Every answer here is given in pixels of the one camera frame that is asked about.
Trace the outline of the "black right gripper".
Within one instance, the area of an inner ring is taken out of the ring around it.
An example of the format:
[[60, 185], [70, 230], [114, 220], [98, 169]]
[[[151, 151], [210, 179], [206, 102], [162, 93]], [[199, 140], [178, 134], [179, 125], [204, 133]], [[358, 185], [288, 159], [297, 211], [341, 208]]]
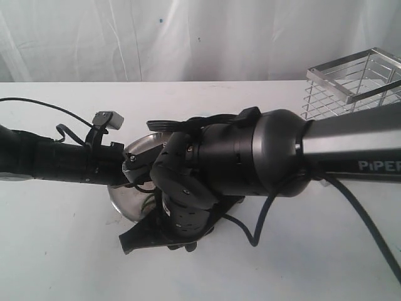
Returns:
[[160, 213], [152, 210], [118, 239], [126, 255], [134, 250], [163, 245], [170, 250], [194, 251], [197, 242], [214, 231], [222, 216], [243, 201], [243, 197], [223, 197], [211, 208], [200, 209], [163, 197]]

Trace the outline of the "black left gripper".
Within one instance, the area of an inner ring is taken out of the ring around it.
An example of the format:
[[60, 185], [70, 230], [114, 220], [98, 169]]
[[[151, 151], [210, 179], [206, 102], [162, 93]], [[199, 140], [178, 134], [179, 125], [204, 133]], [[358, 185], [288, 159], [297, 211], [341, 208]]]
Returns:
[[124, 145], [116, 142], [94, 148], [88, 155], [84, 182], [107, 186], [126, 184], [128, 180], [122, 171], [123, 152]]

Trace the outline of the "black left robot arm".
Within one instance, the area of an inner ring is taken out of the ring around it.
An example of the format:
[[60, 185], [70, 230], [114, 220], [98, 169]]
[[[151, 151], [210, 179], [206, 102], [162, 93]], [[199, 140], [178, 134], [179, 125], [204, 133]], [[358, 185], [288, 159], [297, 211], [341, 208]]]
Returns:
[[77, 182], [120, 186], [123, 145], [71, 145], [21, 130], [1, 127], [1, 180]]

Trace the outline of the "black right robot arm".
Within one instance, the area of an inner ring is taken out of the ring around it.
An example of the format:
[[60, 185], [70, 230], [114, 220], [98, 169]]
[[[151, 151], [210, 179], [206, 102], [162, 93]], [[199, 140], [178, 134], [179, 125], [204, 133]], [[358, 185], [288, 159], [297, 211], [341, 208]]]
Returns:
[[313, 179], [400, 180], [400, 105], [395, 103], [322, 120], [289, 110], [150, 120], [165, 138], [123, 165], [132, 184], [155, 185], [155, 207], [120, 235], [125, 253], [141, 248], [192, 251], [246, 196], [264, 196], [255, 245], [278, 196], [298, 195]]

